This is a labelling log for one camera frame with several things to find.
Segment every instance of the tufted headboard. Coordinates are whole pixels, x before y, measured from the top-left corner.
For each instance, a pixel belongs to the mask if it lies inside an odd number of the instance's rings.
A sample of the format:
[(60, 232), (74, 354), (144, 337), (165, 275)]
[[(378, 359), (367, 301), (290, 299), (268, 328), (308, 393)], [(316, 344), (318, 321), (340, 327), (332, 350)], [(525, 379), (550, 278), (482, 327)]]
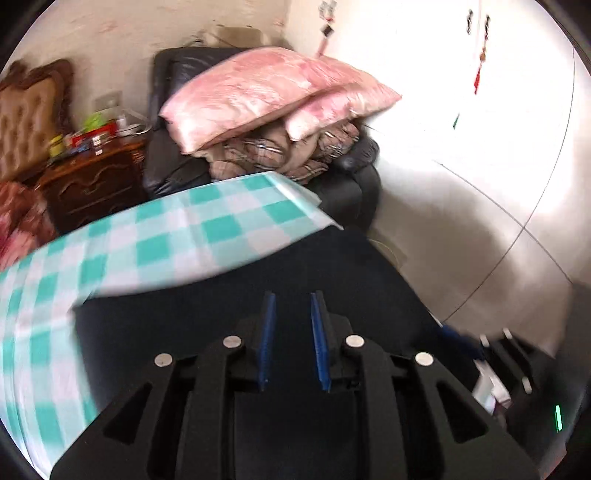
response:
[(51, 139), (72, 131), (70, 62), (61, 59), (28, 74), (25, 70), (15, 62), (0, 82), (0, 181), (24, 181), (39, 173)]

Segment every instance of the wooden nightstand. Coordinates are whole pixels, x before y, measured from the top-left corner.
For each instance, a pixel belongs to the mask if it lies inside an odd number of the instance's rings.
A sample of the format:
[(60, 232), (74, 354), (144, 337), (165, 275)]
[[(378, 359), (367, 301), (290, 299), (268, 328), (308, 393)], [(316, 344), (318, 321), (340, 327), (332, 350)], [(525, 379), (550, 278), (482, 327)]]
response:
[(48, 167), (35, 186), (61, 233), (146, 201), (142, 188), (145, 139), (115, 138)]

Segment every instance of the white and teal checkered fabric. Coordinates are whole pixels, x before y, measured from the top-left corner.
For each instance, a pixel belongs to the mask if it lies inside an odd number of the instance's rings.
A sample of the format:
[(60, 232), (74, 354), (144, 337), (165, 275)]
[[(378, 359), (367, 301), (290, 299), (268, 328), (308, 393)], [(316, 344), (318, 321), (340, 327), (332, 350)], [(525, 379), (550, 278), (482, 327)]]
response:
[(275, 173), (213, 183), (91, 223), (2, 272), (0, 419), (41, 476), (97, 415), (72, 306), (255, 261), (334, 224), (318, 203)]

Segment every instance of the black leather armchair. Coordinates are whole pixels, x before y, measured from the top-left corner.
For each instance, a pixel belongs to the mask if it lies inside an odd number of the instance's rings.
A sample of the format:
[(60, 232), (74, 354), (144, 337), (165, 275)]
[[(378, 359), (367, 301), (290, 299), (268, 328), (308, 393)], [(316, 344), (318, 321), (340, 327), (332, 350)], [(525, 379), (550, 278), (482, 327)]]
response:
[[(153, 125), (144, 162), (144, 188), (151, 198), (211, 182), (205, 159), (182, 155), (169, 136), (160, 108), (186, 82), (242, 48), (169, 48), (154, 57), (149, 117)], [(335, 160), (327, 172), (307, 187), (320, 197), (320, 208), (341, 225), (367, 231), (381, 189), (373, 163), (378, 145), (363, 135), (351, 151)]]

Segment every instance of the pink pillow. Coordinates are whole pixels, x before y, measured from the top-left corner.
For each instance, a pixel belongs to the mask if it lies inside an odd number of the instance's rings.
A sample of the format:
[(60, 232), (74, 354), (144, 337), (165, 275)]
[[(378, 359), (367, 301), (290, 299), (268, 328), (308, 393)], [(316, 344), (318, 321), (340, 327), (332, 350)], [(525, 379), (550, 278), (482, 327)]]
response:
[(330, 67), (344, 72), (351, 83), (311, 98), (285, 117), (285, 128), (294, 142), (335, 122), (351, 120), (389, 108), (402, 98), (369, 73), (330, 57), (322, 57), (321, 60)]
[(292, 111), (310, 95), (349, 82), (325, 61), (279, 47), (244, 51), (185, 84), (160, 116), (184, 154), (236, 137)]

